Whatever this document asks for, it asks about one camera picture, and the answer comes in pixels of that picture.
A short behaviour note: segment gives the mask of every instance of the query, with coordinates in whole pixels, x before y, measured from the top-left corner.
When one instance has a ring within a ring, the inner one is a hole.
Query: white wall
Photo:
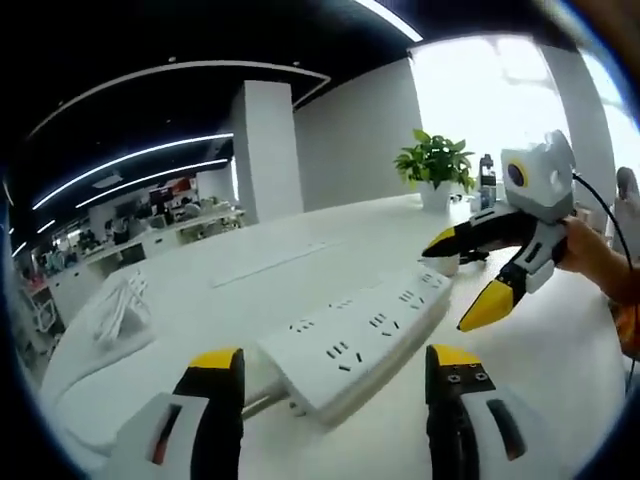
[[[245,211],[248,224],[257,223],[256,198],[253,193],[251,164],[249,161],[249,134],[247,130],[247,111],[244,86],[233,99],[231,106],[231,124],[233,129],[233,150],[236,157],[238,175],[238,201]]]
[[[302,213],[291,87],[247,80],[238,97],[231,116],[240,203],[245,206],[243,193],[251,189],[255,204],[247,206],[248,220],[265,222]]]
[[[542,46],[564,106],[577,170],[608,205],[616,195],[615,164],[607,117],[584,60],[575,52]],[[599,212],[598,227],[604,230],[606,216],[591,194],[576,186],[576,200]]]
[[[294,120],[305,211],[409,191],[393,166],[421,128],[408,59],[337,87]]]
[[[235,203],[230,165],[219,170],[196,173],[196,188],[200,199],[217,197],[220,200]]]
[[[140,199],[141,202],[149,201],[148,188],[141,188],[120,197],[113,198],[100,205],[89,208],[89,225],[98,240],[105,239],[104,224],[115,218],[116,207],[130,200]]]

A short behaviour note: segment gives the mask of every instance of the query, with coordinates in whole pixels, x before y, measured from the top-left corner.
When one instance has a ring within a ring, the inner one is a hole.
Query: tabletop
[[[52,424],[92,443],[108,441],[156,393],[172,391],[196,354],[229,345],[251,348],[278,326],[412,265],[435,235],[468,216],[466,204],[435,215],[421,210],[416,195],[388,198],[234,230],[120,270],[101,292],[140,268],[149,281],[145,295],[157,340],[75,385],[51,413]],[[470,333],[456,330],[513,253],[494,252],[486,265],[460,269],[449,311],[427,343],[477,354],[494,383],[548,423],[568,476],[598,447],[622,407],[622,355],[602,293],[562,271],[506,319]],[[41,388],[45,406],[94,354],[86,329],[92,301],[51,359]],[[337,428],[295,418],[287,402],[248,420],[240,478],[430,478],[427,414],[420,349]],[[86,467],[99,464],[83,449],[69,448]]]

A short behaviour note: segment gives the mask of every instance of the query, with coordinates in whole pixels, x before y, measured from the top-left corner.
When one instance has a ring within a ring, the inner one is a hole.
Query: electrical outlet
[[[450,291],[448,278],[418,265],[305,316],[259,345],[296,404],[334,423],[397,368],[418,333],[435,328]]]

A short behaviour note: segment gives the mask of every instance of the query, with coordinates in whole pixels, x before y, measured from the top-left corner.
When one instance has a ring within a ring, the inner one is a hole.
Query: white pillar
[[[302,213],[291,87],[245,81],[233,101],[231,123],[238,194],[247,221]]]
[[[577,52],[546,45],[541,51],[549,65],[562,100],[576,167],[607,205],[616,196],[615,164],[607,117],[589,70]],[[604,231],[606,214],[582,185],[576,186],[576,200],[596,213],[594,225]]]
[[[196,188],[198,198],[217,197],[235,203],[233,197],[233,182],[231,180],[231,165],[227,164],[218,170],[206,170],[196,173]]]

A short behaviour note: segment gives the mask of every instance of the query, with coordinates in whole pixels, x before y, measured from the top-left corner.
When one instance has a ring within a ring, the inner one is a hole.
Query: black cable
[[[611,222],[613,222],[613,226],[615,227],[616,232],[618,232],[618,236],[620,237],[620,243],[622,244],[622,248],[624,249],[624,255],[625,255],[625,257],[627,257],[627,264],[629,265],[629,271],[631,273],[633,273],[633,260],[631,259],[631,253],[629,252],[629,247],[627,246],[627,241],[624,239],[624,235],[622,234],[622,229],[620,228],[620,224],[618,223],[618,220],[613,215],[613,213],[611,213],[611,209],[605,203],[605,201],[602,199],[602,197],[598,194],[598,192],[596,192],[595,188],[593,188],[591,185],[589,185],[585,179],[583,179],[580,175],[578,175],[576,173],[573,174],[573,178],[580,185],[582,185],[584,188],[589,190],[591,195],[593,195],[593,197],[600,203],[600,205],[602,206],[604,211],[607,213],[607,215],[611,219]],[[635,335],[635,329],[638,326],[638,305],[634,306],[634,311],[635,311],[635,317],[636,318],[635,318],[635,324],[633,325],[633,333]],[[635,366],[636,366],[636,357],[634,355],[633,358],[631,359],[631,370],[629,370],[629,376],[627,377],[627,382],[625,384],[625,392],[628,392],[629,391],[629,387],[631,386],[631,378],[633,377],[633,370],[635,369]]]

